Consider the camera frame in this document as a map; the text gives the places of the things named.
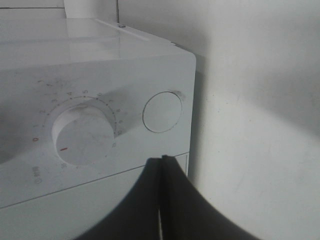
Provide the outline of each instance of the black object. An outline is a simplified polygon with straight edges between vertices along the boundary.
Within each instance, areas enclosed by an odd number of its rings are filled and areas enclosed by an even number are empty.
[[[159,240],[160,231],[163,240],[257,240],[213,208],[166,155],[150,158],[121,203],[76,240]]]

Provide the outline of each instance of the white washing machine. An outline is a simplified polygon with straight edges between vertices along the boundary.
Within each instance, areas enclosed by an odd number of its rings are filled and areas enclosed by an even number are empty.
[[[0,21],[0,239],[75,238],[150,157],[177,156],[187,173],[195,67],[117,23]]]

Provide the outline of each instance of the washing machine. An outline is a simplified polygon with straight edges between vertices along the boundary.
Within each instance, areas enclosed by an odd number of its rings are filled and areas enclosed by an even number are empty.
[[[148,158],[176,156],[187,174],[195,67],[117,23],[0,21],[0,239],[74,239]]]

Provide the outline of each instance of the dial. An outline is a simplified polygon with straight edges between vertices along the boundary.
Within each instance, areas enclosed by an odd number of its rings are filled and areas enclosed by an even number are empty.
[[[101,110],[79,104],[57,117],[52,140],[63,161],[76,166],[88,165],[107,156],[114,143],[114,129]]]

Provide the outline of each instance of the round button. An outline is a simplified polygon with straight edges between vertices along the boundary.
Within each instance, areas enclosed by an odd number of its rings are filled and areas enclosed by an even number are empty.
[[[173,128],[179,121],[182,112],[180,98],[166,91],[153,96],[143,110],[143,123],[155,133],[163,133]]]
[[[114,130],[98,108],[78,105],[55,120],[52,140],[62,160],[87,165],[106,157],[114,143]]]

